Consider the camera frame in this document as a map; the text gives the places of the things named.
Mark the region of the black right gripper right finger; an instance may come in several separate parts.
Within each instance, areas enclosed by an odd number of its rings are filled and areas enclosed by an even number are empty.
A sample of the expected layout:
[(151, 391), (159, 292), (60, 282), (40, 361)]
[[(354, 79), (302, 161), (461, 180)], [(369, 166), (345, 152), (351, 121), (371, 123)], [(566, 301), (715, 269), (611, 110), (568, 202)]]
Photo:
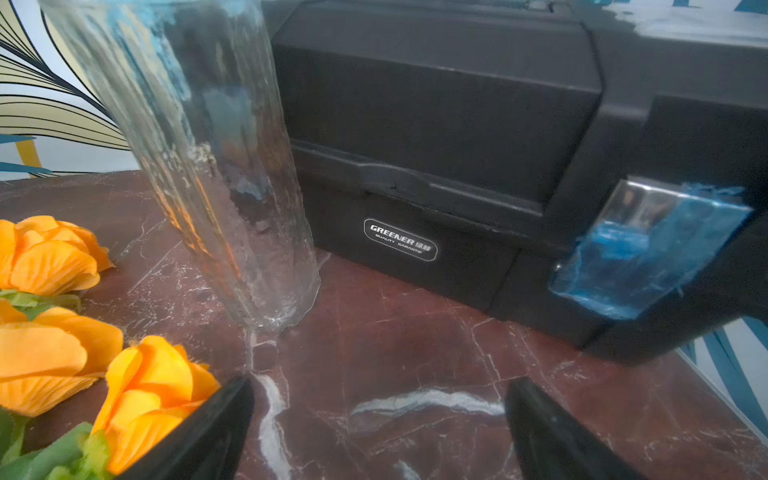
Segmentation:
[(505, 415), (525, 479), (642, 479), (530, 378), (510, 382)]

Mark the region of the orange rose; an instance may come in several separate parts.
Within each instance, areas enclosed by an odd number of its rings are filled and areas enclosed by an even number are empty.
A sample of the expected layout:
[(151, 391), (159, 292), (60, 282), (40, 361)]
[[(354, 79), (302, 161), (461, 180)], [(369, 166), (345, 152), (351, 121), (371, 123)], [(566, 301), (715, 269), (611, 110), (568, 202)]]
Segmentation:
[(124, 473), (220, 388), (181, 345), (147, 336), (106, 372), (108, 392), (92, 424), (1, 465), (3, 479), (113, 479)]
[(1, 407), (37, 417), (104, 377), (122, 351), (118, 327), (52, 307), (30, 320), (1, 301)]
[(114, 267), (96, 235), (74, 223), (38, 215), (1, 222), (1, 287), (58, 296), (96, 286)]

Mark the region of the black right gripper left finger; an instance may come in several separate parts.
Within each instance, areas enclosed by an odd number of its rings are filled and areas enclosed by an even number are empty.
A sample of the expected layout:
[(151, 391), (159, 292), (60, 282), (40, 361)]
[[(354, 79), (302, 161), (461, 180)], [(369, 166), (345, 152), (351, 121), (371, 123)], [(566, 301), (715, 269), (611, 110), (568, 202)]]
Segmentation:
[(213, 394), (120, 479), (233, 479), (254, 410), (251, 380), (241, 375)]

